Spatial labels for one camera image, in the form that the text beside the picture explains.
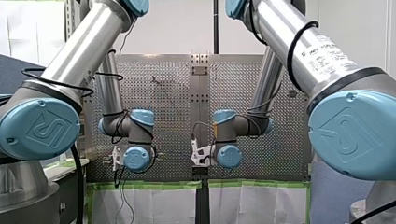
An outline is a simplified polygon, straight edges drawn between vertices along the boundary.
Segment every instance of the robot logo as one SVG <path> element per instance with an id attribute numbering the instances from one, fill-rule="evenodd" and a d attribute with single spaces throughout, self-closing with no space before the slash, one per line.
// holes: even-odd
<path id="1" fill-rule="evenodd" d="M 380 145 L 375 130 L 367 126 L 351 108 L 345 108 L 319 129 L 327 145 L 343 162 L 353 160 Z"/>
<path id="2" fill-rule="evenodd" d="M 26 137 L 47 147 L 58 147 L 72 124 L 67 119 L 47 110 L 40 114 Z"/>

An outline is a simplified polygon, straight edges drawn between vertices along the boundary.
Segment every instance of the white wall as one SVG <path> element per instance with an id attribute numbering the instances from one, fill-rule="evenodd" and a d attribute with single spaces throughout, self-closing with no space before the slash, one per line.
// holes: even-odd
<path id="1" fill-rule="evenodd" d="M 115 49 L 120 49 L 121 35 Z M 148 15 L 140 18 L 126 39 L 123 54 L 213 53 L 213 0 L 150 0 Z M 225 14 L 219 0 L 219 53 L 263 54 L 241 21 Z"/>
<path id="2" fill-rule="evenodd" d="M 391 13 L 389 14 L 389 53 L 388 53 L 388 64 L 389 73 L 396 77 L 396 3 L 389 1 L 389 8 Z"/>
<path id="3" fill-rule="evenodd" d="M 352 60 L 387 70 L 391 0 L 319 0 L 320 30 Z"/>

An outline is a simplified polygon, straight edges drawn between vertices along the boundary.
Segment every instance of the metal frame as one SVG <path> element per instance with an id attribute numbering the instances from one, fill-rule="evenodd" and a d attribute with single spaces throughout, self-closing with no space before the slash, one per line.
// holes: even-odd
<path id="1" fill-rule="evenodd" d="M 188 128 L 184 127 L 183 130 L 190 130 L 192 129 L 192 126 L 194 125 L 195 122 L 201 121 L 205 123 L 210 123 L 211 118 L 212 118 L 212 112 L 211 111 L 211 106 L 216 102 L 215 97 L 216 96 L 211 96 L 210 93 L 213 91 L 211 88 L 216 88 L 214 86 L 211 86 L 211 78 L 216 75 L 219 69 L 221 69 L 221 66 L 217 67 L 218 63 L 229 63 L 229 62 L 234 62 L 234 63 L 240 63 L 240 64 L 253 64 L 254 69 L 257 69 L 257 73 L 259 73 L 260 70 L 260 64 L 262 62 L 262 56 L 261 55 L 206 55 L 206 54 L 192 54 L 192 55 L 119 55 L 117 56 L 117 62 L 118 62 L 118 70 L 121 75 L 128 76 L 129 78 L 133 75 L 130 72 L 126 74 L 125 72 L 128 70 L 123 69 L 123 66 L 127 63 L 131 63 L 133 65 L 131 66 L 139 66 L 139 63 L 155 63 L 157 65 L 153 65 L 153 67 L 150 67 L 150 69 L 147 71 L 147 76 L 150 77 L 152 74 L 157 74 L 158 77 L 174 77 L 176 74 L 175 70 L 172 71 L 165 71 L 165 74 L 161 74 L 161 63 L 163 64 L 173 64 L 173 63 L 180 63 L 186 65 L 188 69 L 183 69 L 184 72 L 188 74 L 178 74 L 178 76 L 186 76 L 189 81 L 188 85 L 190 85 L 187 90 L 188 90 L 188 96 L 186 97 L 185 100 L 188 101 L 188 107 L 189 107 L 189 121 L 186 123 Z M 141 70 L 138 70 L 137 72 L 140 73 L 139 76 L 142 76 Z M 147 81 L 141 81 L 140 85 L 145 85 Z M 254 86 L 255 86 L 256 80 L 251 80 L 251 90 L 254 91 Z M 121 82 L 121 93 L 123 95 L 124 99 L 124 105 L 126 108 L 130 109 L 129 107 L 131 105 L 128 105 L 127 102 L 131 102 L 133 99 L 133 105 L 138 105 L 140 103 L 144 103 L 144 100 L 139 99 L 138 95 L 131 95 L 134 94 L 133 91 L 128 91 L 129 89 L 132 89 L 134 85 L 128 85 L 125 84 L 124 82 Z M 290 88 L 290 91 L 283 91 L 283 100 L 285 99 L 285 94 L 288 94 L 290 96 L 294 95 L 297 91 L 291 87 L 290 83 L 286 85 L 288 88 Z M 307 98 L 304 96 L 303 93 L 298 92 L 297 93 L 298 98 L 296 101 L 291 101 L 289 100 L 288 104 L 285 105 L 285 108 L 288 106 L 288 108 L 297 108 L 294 106 L 299 106 L 300 107 L 306 107 L 306 102 Z M 94 113 L 99 113 L 100 114 L 100 106 L 99 102 L 97 99 L 97 95 L 94 95 L 93 97 L 87 98 L 84 100 L 85 102 L 85 111 L 91 111 Z M 244 110 L 246 110 L 250 104 L 250 99 L 248 99 L 246 102 L 240 102 L 242 104 L 239 107 L 243 107 Z M 276 108 L 276 104 L 285 104 L 282 102 L 277 102 L 275 103 L 275 110 L 279 109 Z M 236 175 L 219 175 L 219 171 L 221 169 L 219 167 L 212 167 L 209 170 L 207 168 L 203 169 L 195 169 L 192 166 L 191 162 L 191 145 L 190 145 L 190 132 L 187 135 L 183 135 L 184 137 L 188 138 L 186 139 L 189 143 L 184 149 L 184 151 L 188 154 L 187 156 L 183 157 L 182 160 L 176 160 L 176 161 L 171 161 L 171 163 L 167 163 L 166 155 L 162 162 L 163 164 L 166 164 L 166 166 L 159 165 L 160 168 L 165 168 L 167 166 L 172 166 L 175 165 L 175 162 L 182 162 L 187 165 L 183 165 L 183 167 L 186 169 L 189 175 L 184 176 L 184 178 L 167 178 L 167 177 L 159 177 L 158 174 L 156 176 L 151 176 L 152 171 L 149 171 L 147 175 L 131 175 L 127 174 L 127 178 L 129 179 L 143 179 L 143 180 L 148 180 L 148 181 L 179 181 L 179 180 L 201 180 L 202 181 L 202 187 L 200 189 L 197 189 L 196 191 L 196 219 L 195 223 L 196 224 L 208 224 L 210 223 L 210 206 L 209 206 L 209 187 L 208 187 L 208 179 L 210 178 L 258 178 L 258 179 L 272 179 L 272 180 L 286 180 L 286 181 L 309 181 L 309 174 L 308 174 L 308 165 L 310 162 L 311 158 L 311 146 L 309 144 L 308 140 L 308 128 L 306 125 L 307 121 L 307 115 L 304 112 L 304 109 L 301 109 L 299 112 L 294 112 L 299 114 L 300 117 L 304 117 L 304 127 L 302 128 L 303 133 L 291 133 L 298 135 L 299 137 L 298 141 L 302 141 L 301 145 L 303 146 L 303 155 L 302 155 L 302 167 L 301 167 L 301 174 L 300 175 L 295 175 L 295 176 L 289 176 L 289 175 L 240 175 L 242 173 L 236 174 Z M 96 122 L 98 121 L 96 118 L 92 117 L 92 113 L 87 113 L 86 116 L 86 124 L 85 124 L 85 131 L 86 131 L 86 150 L 87 150 L 87 155 L 91 155 L 91 159 L 96 159 L 95 161 L 92 161 L 90 166 L 88 167 L 88 181 L 95 181 L 95 182 L 101 182 L 101 181 L 112 181 L 112 176 L 107 176 L 105 178 L 90 178 L 90 174 L 92 172 L 96 172 L 96 174 L 104 174 L 105 172 L 111 172 L 111 166 L 108 165 L 104 168 L 104 165 L 102 164 L 102 158 L 101 157 L 94 157 L 93 152 L 95 152 L 95 140 L 92 138 L 92 131 L 97 134 L 97 128 L 96 128 Z M 156 129 L 161 129 L 164 128 L 164 126 L 155 126 L 154 131 Z M 195 132 L 195 136 L 197 139 L 199 139 L 199 145 L 200 146 L 206 146 L 210 144 L 210 139 L 212 139 L 212 132 L 205 126 L 198 126 L 197 130 Z M 111 154 L 112 147 L 108 149 L 108 155 Z"/>

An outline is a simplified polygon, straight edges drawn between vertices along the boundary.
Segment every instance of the metal pole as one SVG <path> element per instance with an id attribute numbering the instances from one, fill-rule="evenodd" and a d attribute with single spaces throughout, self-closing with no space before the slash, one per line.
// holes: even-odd
<path id="1" fill-rule="evenodd" d="M 219 0 L 213 0 L 214 53 L 219 54 Z"/>
<path id="2" fill-rule="evenodd" d="M 130 24 L 127 12 L 118 3 L 93 3 L 91 11 L 42 77 L 87 86 L 117 36 Z"/>
<path id="3" fill-rule="evenodd" d="M 113 50 L 105 56 L 99 71 L 107 74 L 117 74 L 117 63 Z M 122 112 L 122 97 L 118 78 L 101 75 L 95 77 L 102 114 L 114 115 Z"/>
<path id="4" fill-rule="evenodd" d="M 282 63 L 270 47 L 265 49 L 259 81 L 254 91 L 248 113 L 265 116 L 271 111 L 272 100 L 282 80 Z"/>
<path id="5" fill-rule="evenodd" d="M 286 65 L 290 44 L 308 20 L 293 5 L 283 0 L 261 0 L 257 5 L 256 15 L 261 35 L 278 59 Z M 361 69 L 353 62 L 340 63 L 342 59 L 334 59 L 334 55 L 324 54 L 323 62 L 331 64 L 331 72 L 316 71 L 306 57 L 306 53 L 309 53 L 307 50 L 315 50 L 316 47 L 323 46 L 325 42 L 331 44 L 337 51 L 334 54 L 346 57 L 348 61 L 347 56 L 328 37 L 321 35 L 317 28 L 310 28 L 304 32 L 293 53 L 293 73 L 302 90 L 309 96 L 318 94 L 334 81 Z"/>

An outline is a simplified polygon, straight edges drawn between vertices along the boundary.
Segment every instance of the metal bracket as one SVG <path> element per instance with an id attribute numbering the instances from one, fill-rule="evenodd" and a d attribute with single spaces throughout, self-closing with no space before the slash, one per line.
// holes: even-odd
<path id="1" fill-rule="evenodd" d="M 66 23 L 66 40 L 70 38 L 70 36 L 73 34 L 73 32 L 76 30 L 76 21 L 75 21 L 75 0 L 65 0 L 66 1 L 66 6 L 65 6 L 65 23 Z"/>
<path id="2" fill-rule="evenodd" d="M 194 66 L 192 68 L 193 76 L 207 76 L 208 75 L 208 67 L 207 66 Z"/>

